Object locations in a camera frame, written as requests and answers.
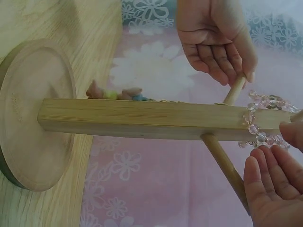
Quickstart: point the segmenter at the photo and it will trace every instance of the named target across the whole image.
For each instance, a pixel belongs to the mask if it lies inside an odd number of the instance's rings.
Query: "bead bracelet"
[[[293,106],[289,101],[283,100],[281,97],[270,95],[258,95],[254,90],[249,92],[249,97],[253,101],[247,105],[247,112],[244,114],[244,123],[248,126],[250,134],[256,136],[256,141],[241,141],[239,142],[240,148],[245,148],[248,145],[256,148],[261,145],[271,147],[279,145],[284,149],[289,149],[290,145],[283,139],[281,135],[266,135],[265,132],[260,131],[259,127],[254,124],[256,119],[255,112],[258,109],[277,109],[285,110],[291,113],[298,113],[300,109]]]

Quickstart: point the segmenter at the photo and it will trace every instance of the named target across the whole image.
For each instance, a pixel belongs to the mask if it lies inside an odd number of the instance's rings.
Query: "blue floral fabric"
[[[145,26],[153,28],[153,32],[143,32],[145,35],[159,34],[157,27],[175,26],[176,9],[176,0],[122,0],[123,24],[130,27],[130,33],[138,33],[140,30],[135,28]],[[303,56],[303,37],[291,21],[249,9],[244,14],[256,45]]]

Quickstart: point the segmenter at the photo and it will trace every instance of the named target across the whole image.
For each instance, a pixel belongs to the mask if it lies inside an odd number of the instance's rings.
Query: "pink floral tablecloth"
[[[264,47],[257,51],[256,82],[236,105],[246,106],[253,88],[303,107],[303,59]],[[205,104],[223,101],[230,89],[190,67],[174,28],[152,26],[125,27],[108,86],[139,86],[150,98]],[[242,175],[251,148],[221,144]],[[299,151],[290,152],[303,164]],[[101,136],[93,140],[80,222],[81,227],[253,226],[203,142]]]

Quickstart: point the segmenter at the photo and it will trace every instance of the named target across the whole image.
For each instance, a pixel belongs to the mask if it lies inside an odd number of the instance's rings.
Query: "hand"
[[[258,60],[239,0],[178,0],[177,30],[195,70],[223,86],[242,72],[253,82]]]
[[[303,122],[281,124],[280,130],[303,151]],[[254,149],[245,163],[244,186],[254,227],[303,225],[303,167],[287,151]]]

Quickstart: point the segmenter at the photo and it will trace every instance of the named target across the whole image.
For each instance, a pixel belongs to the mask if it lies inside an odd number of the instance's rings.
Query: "round wooden base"
[[[76,98],[70,63],[50,40],[16,47],[0,65],[0,169],[15,185],[53,187],[71,157],[74,135],[47,132],[37,122],[44,98]]]

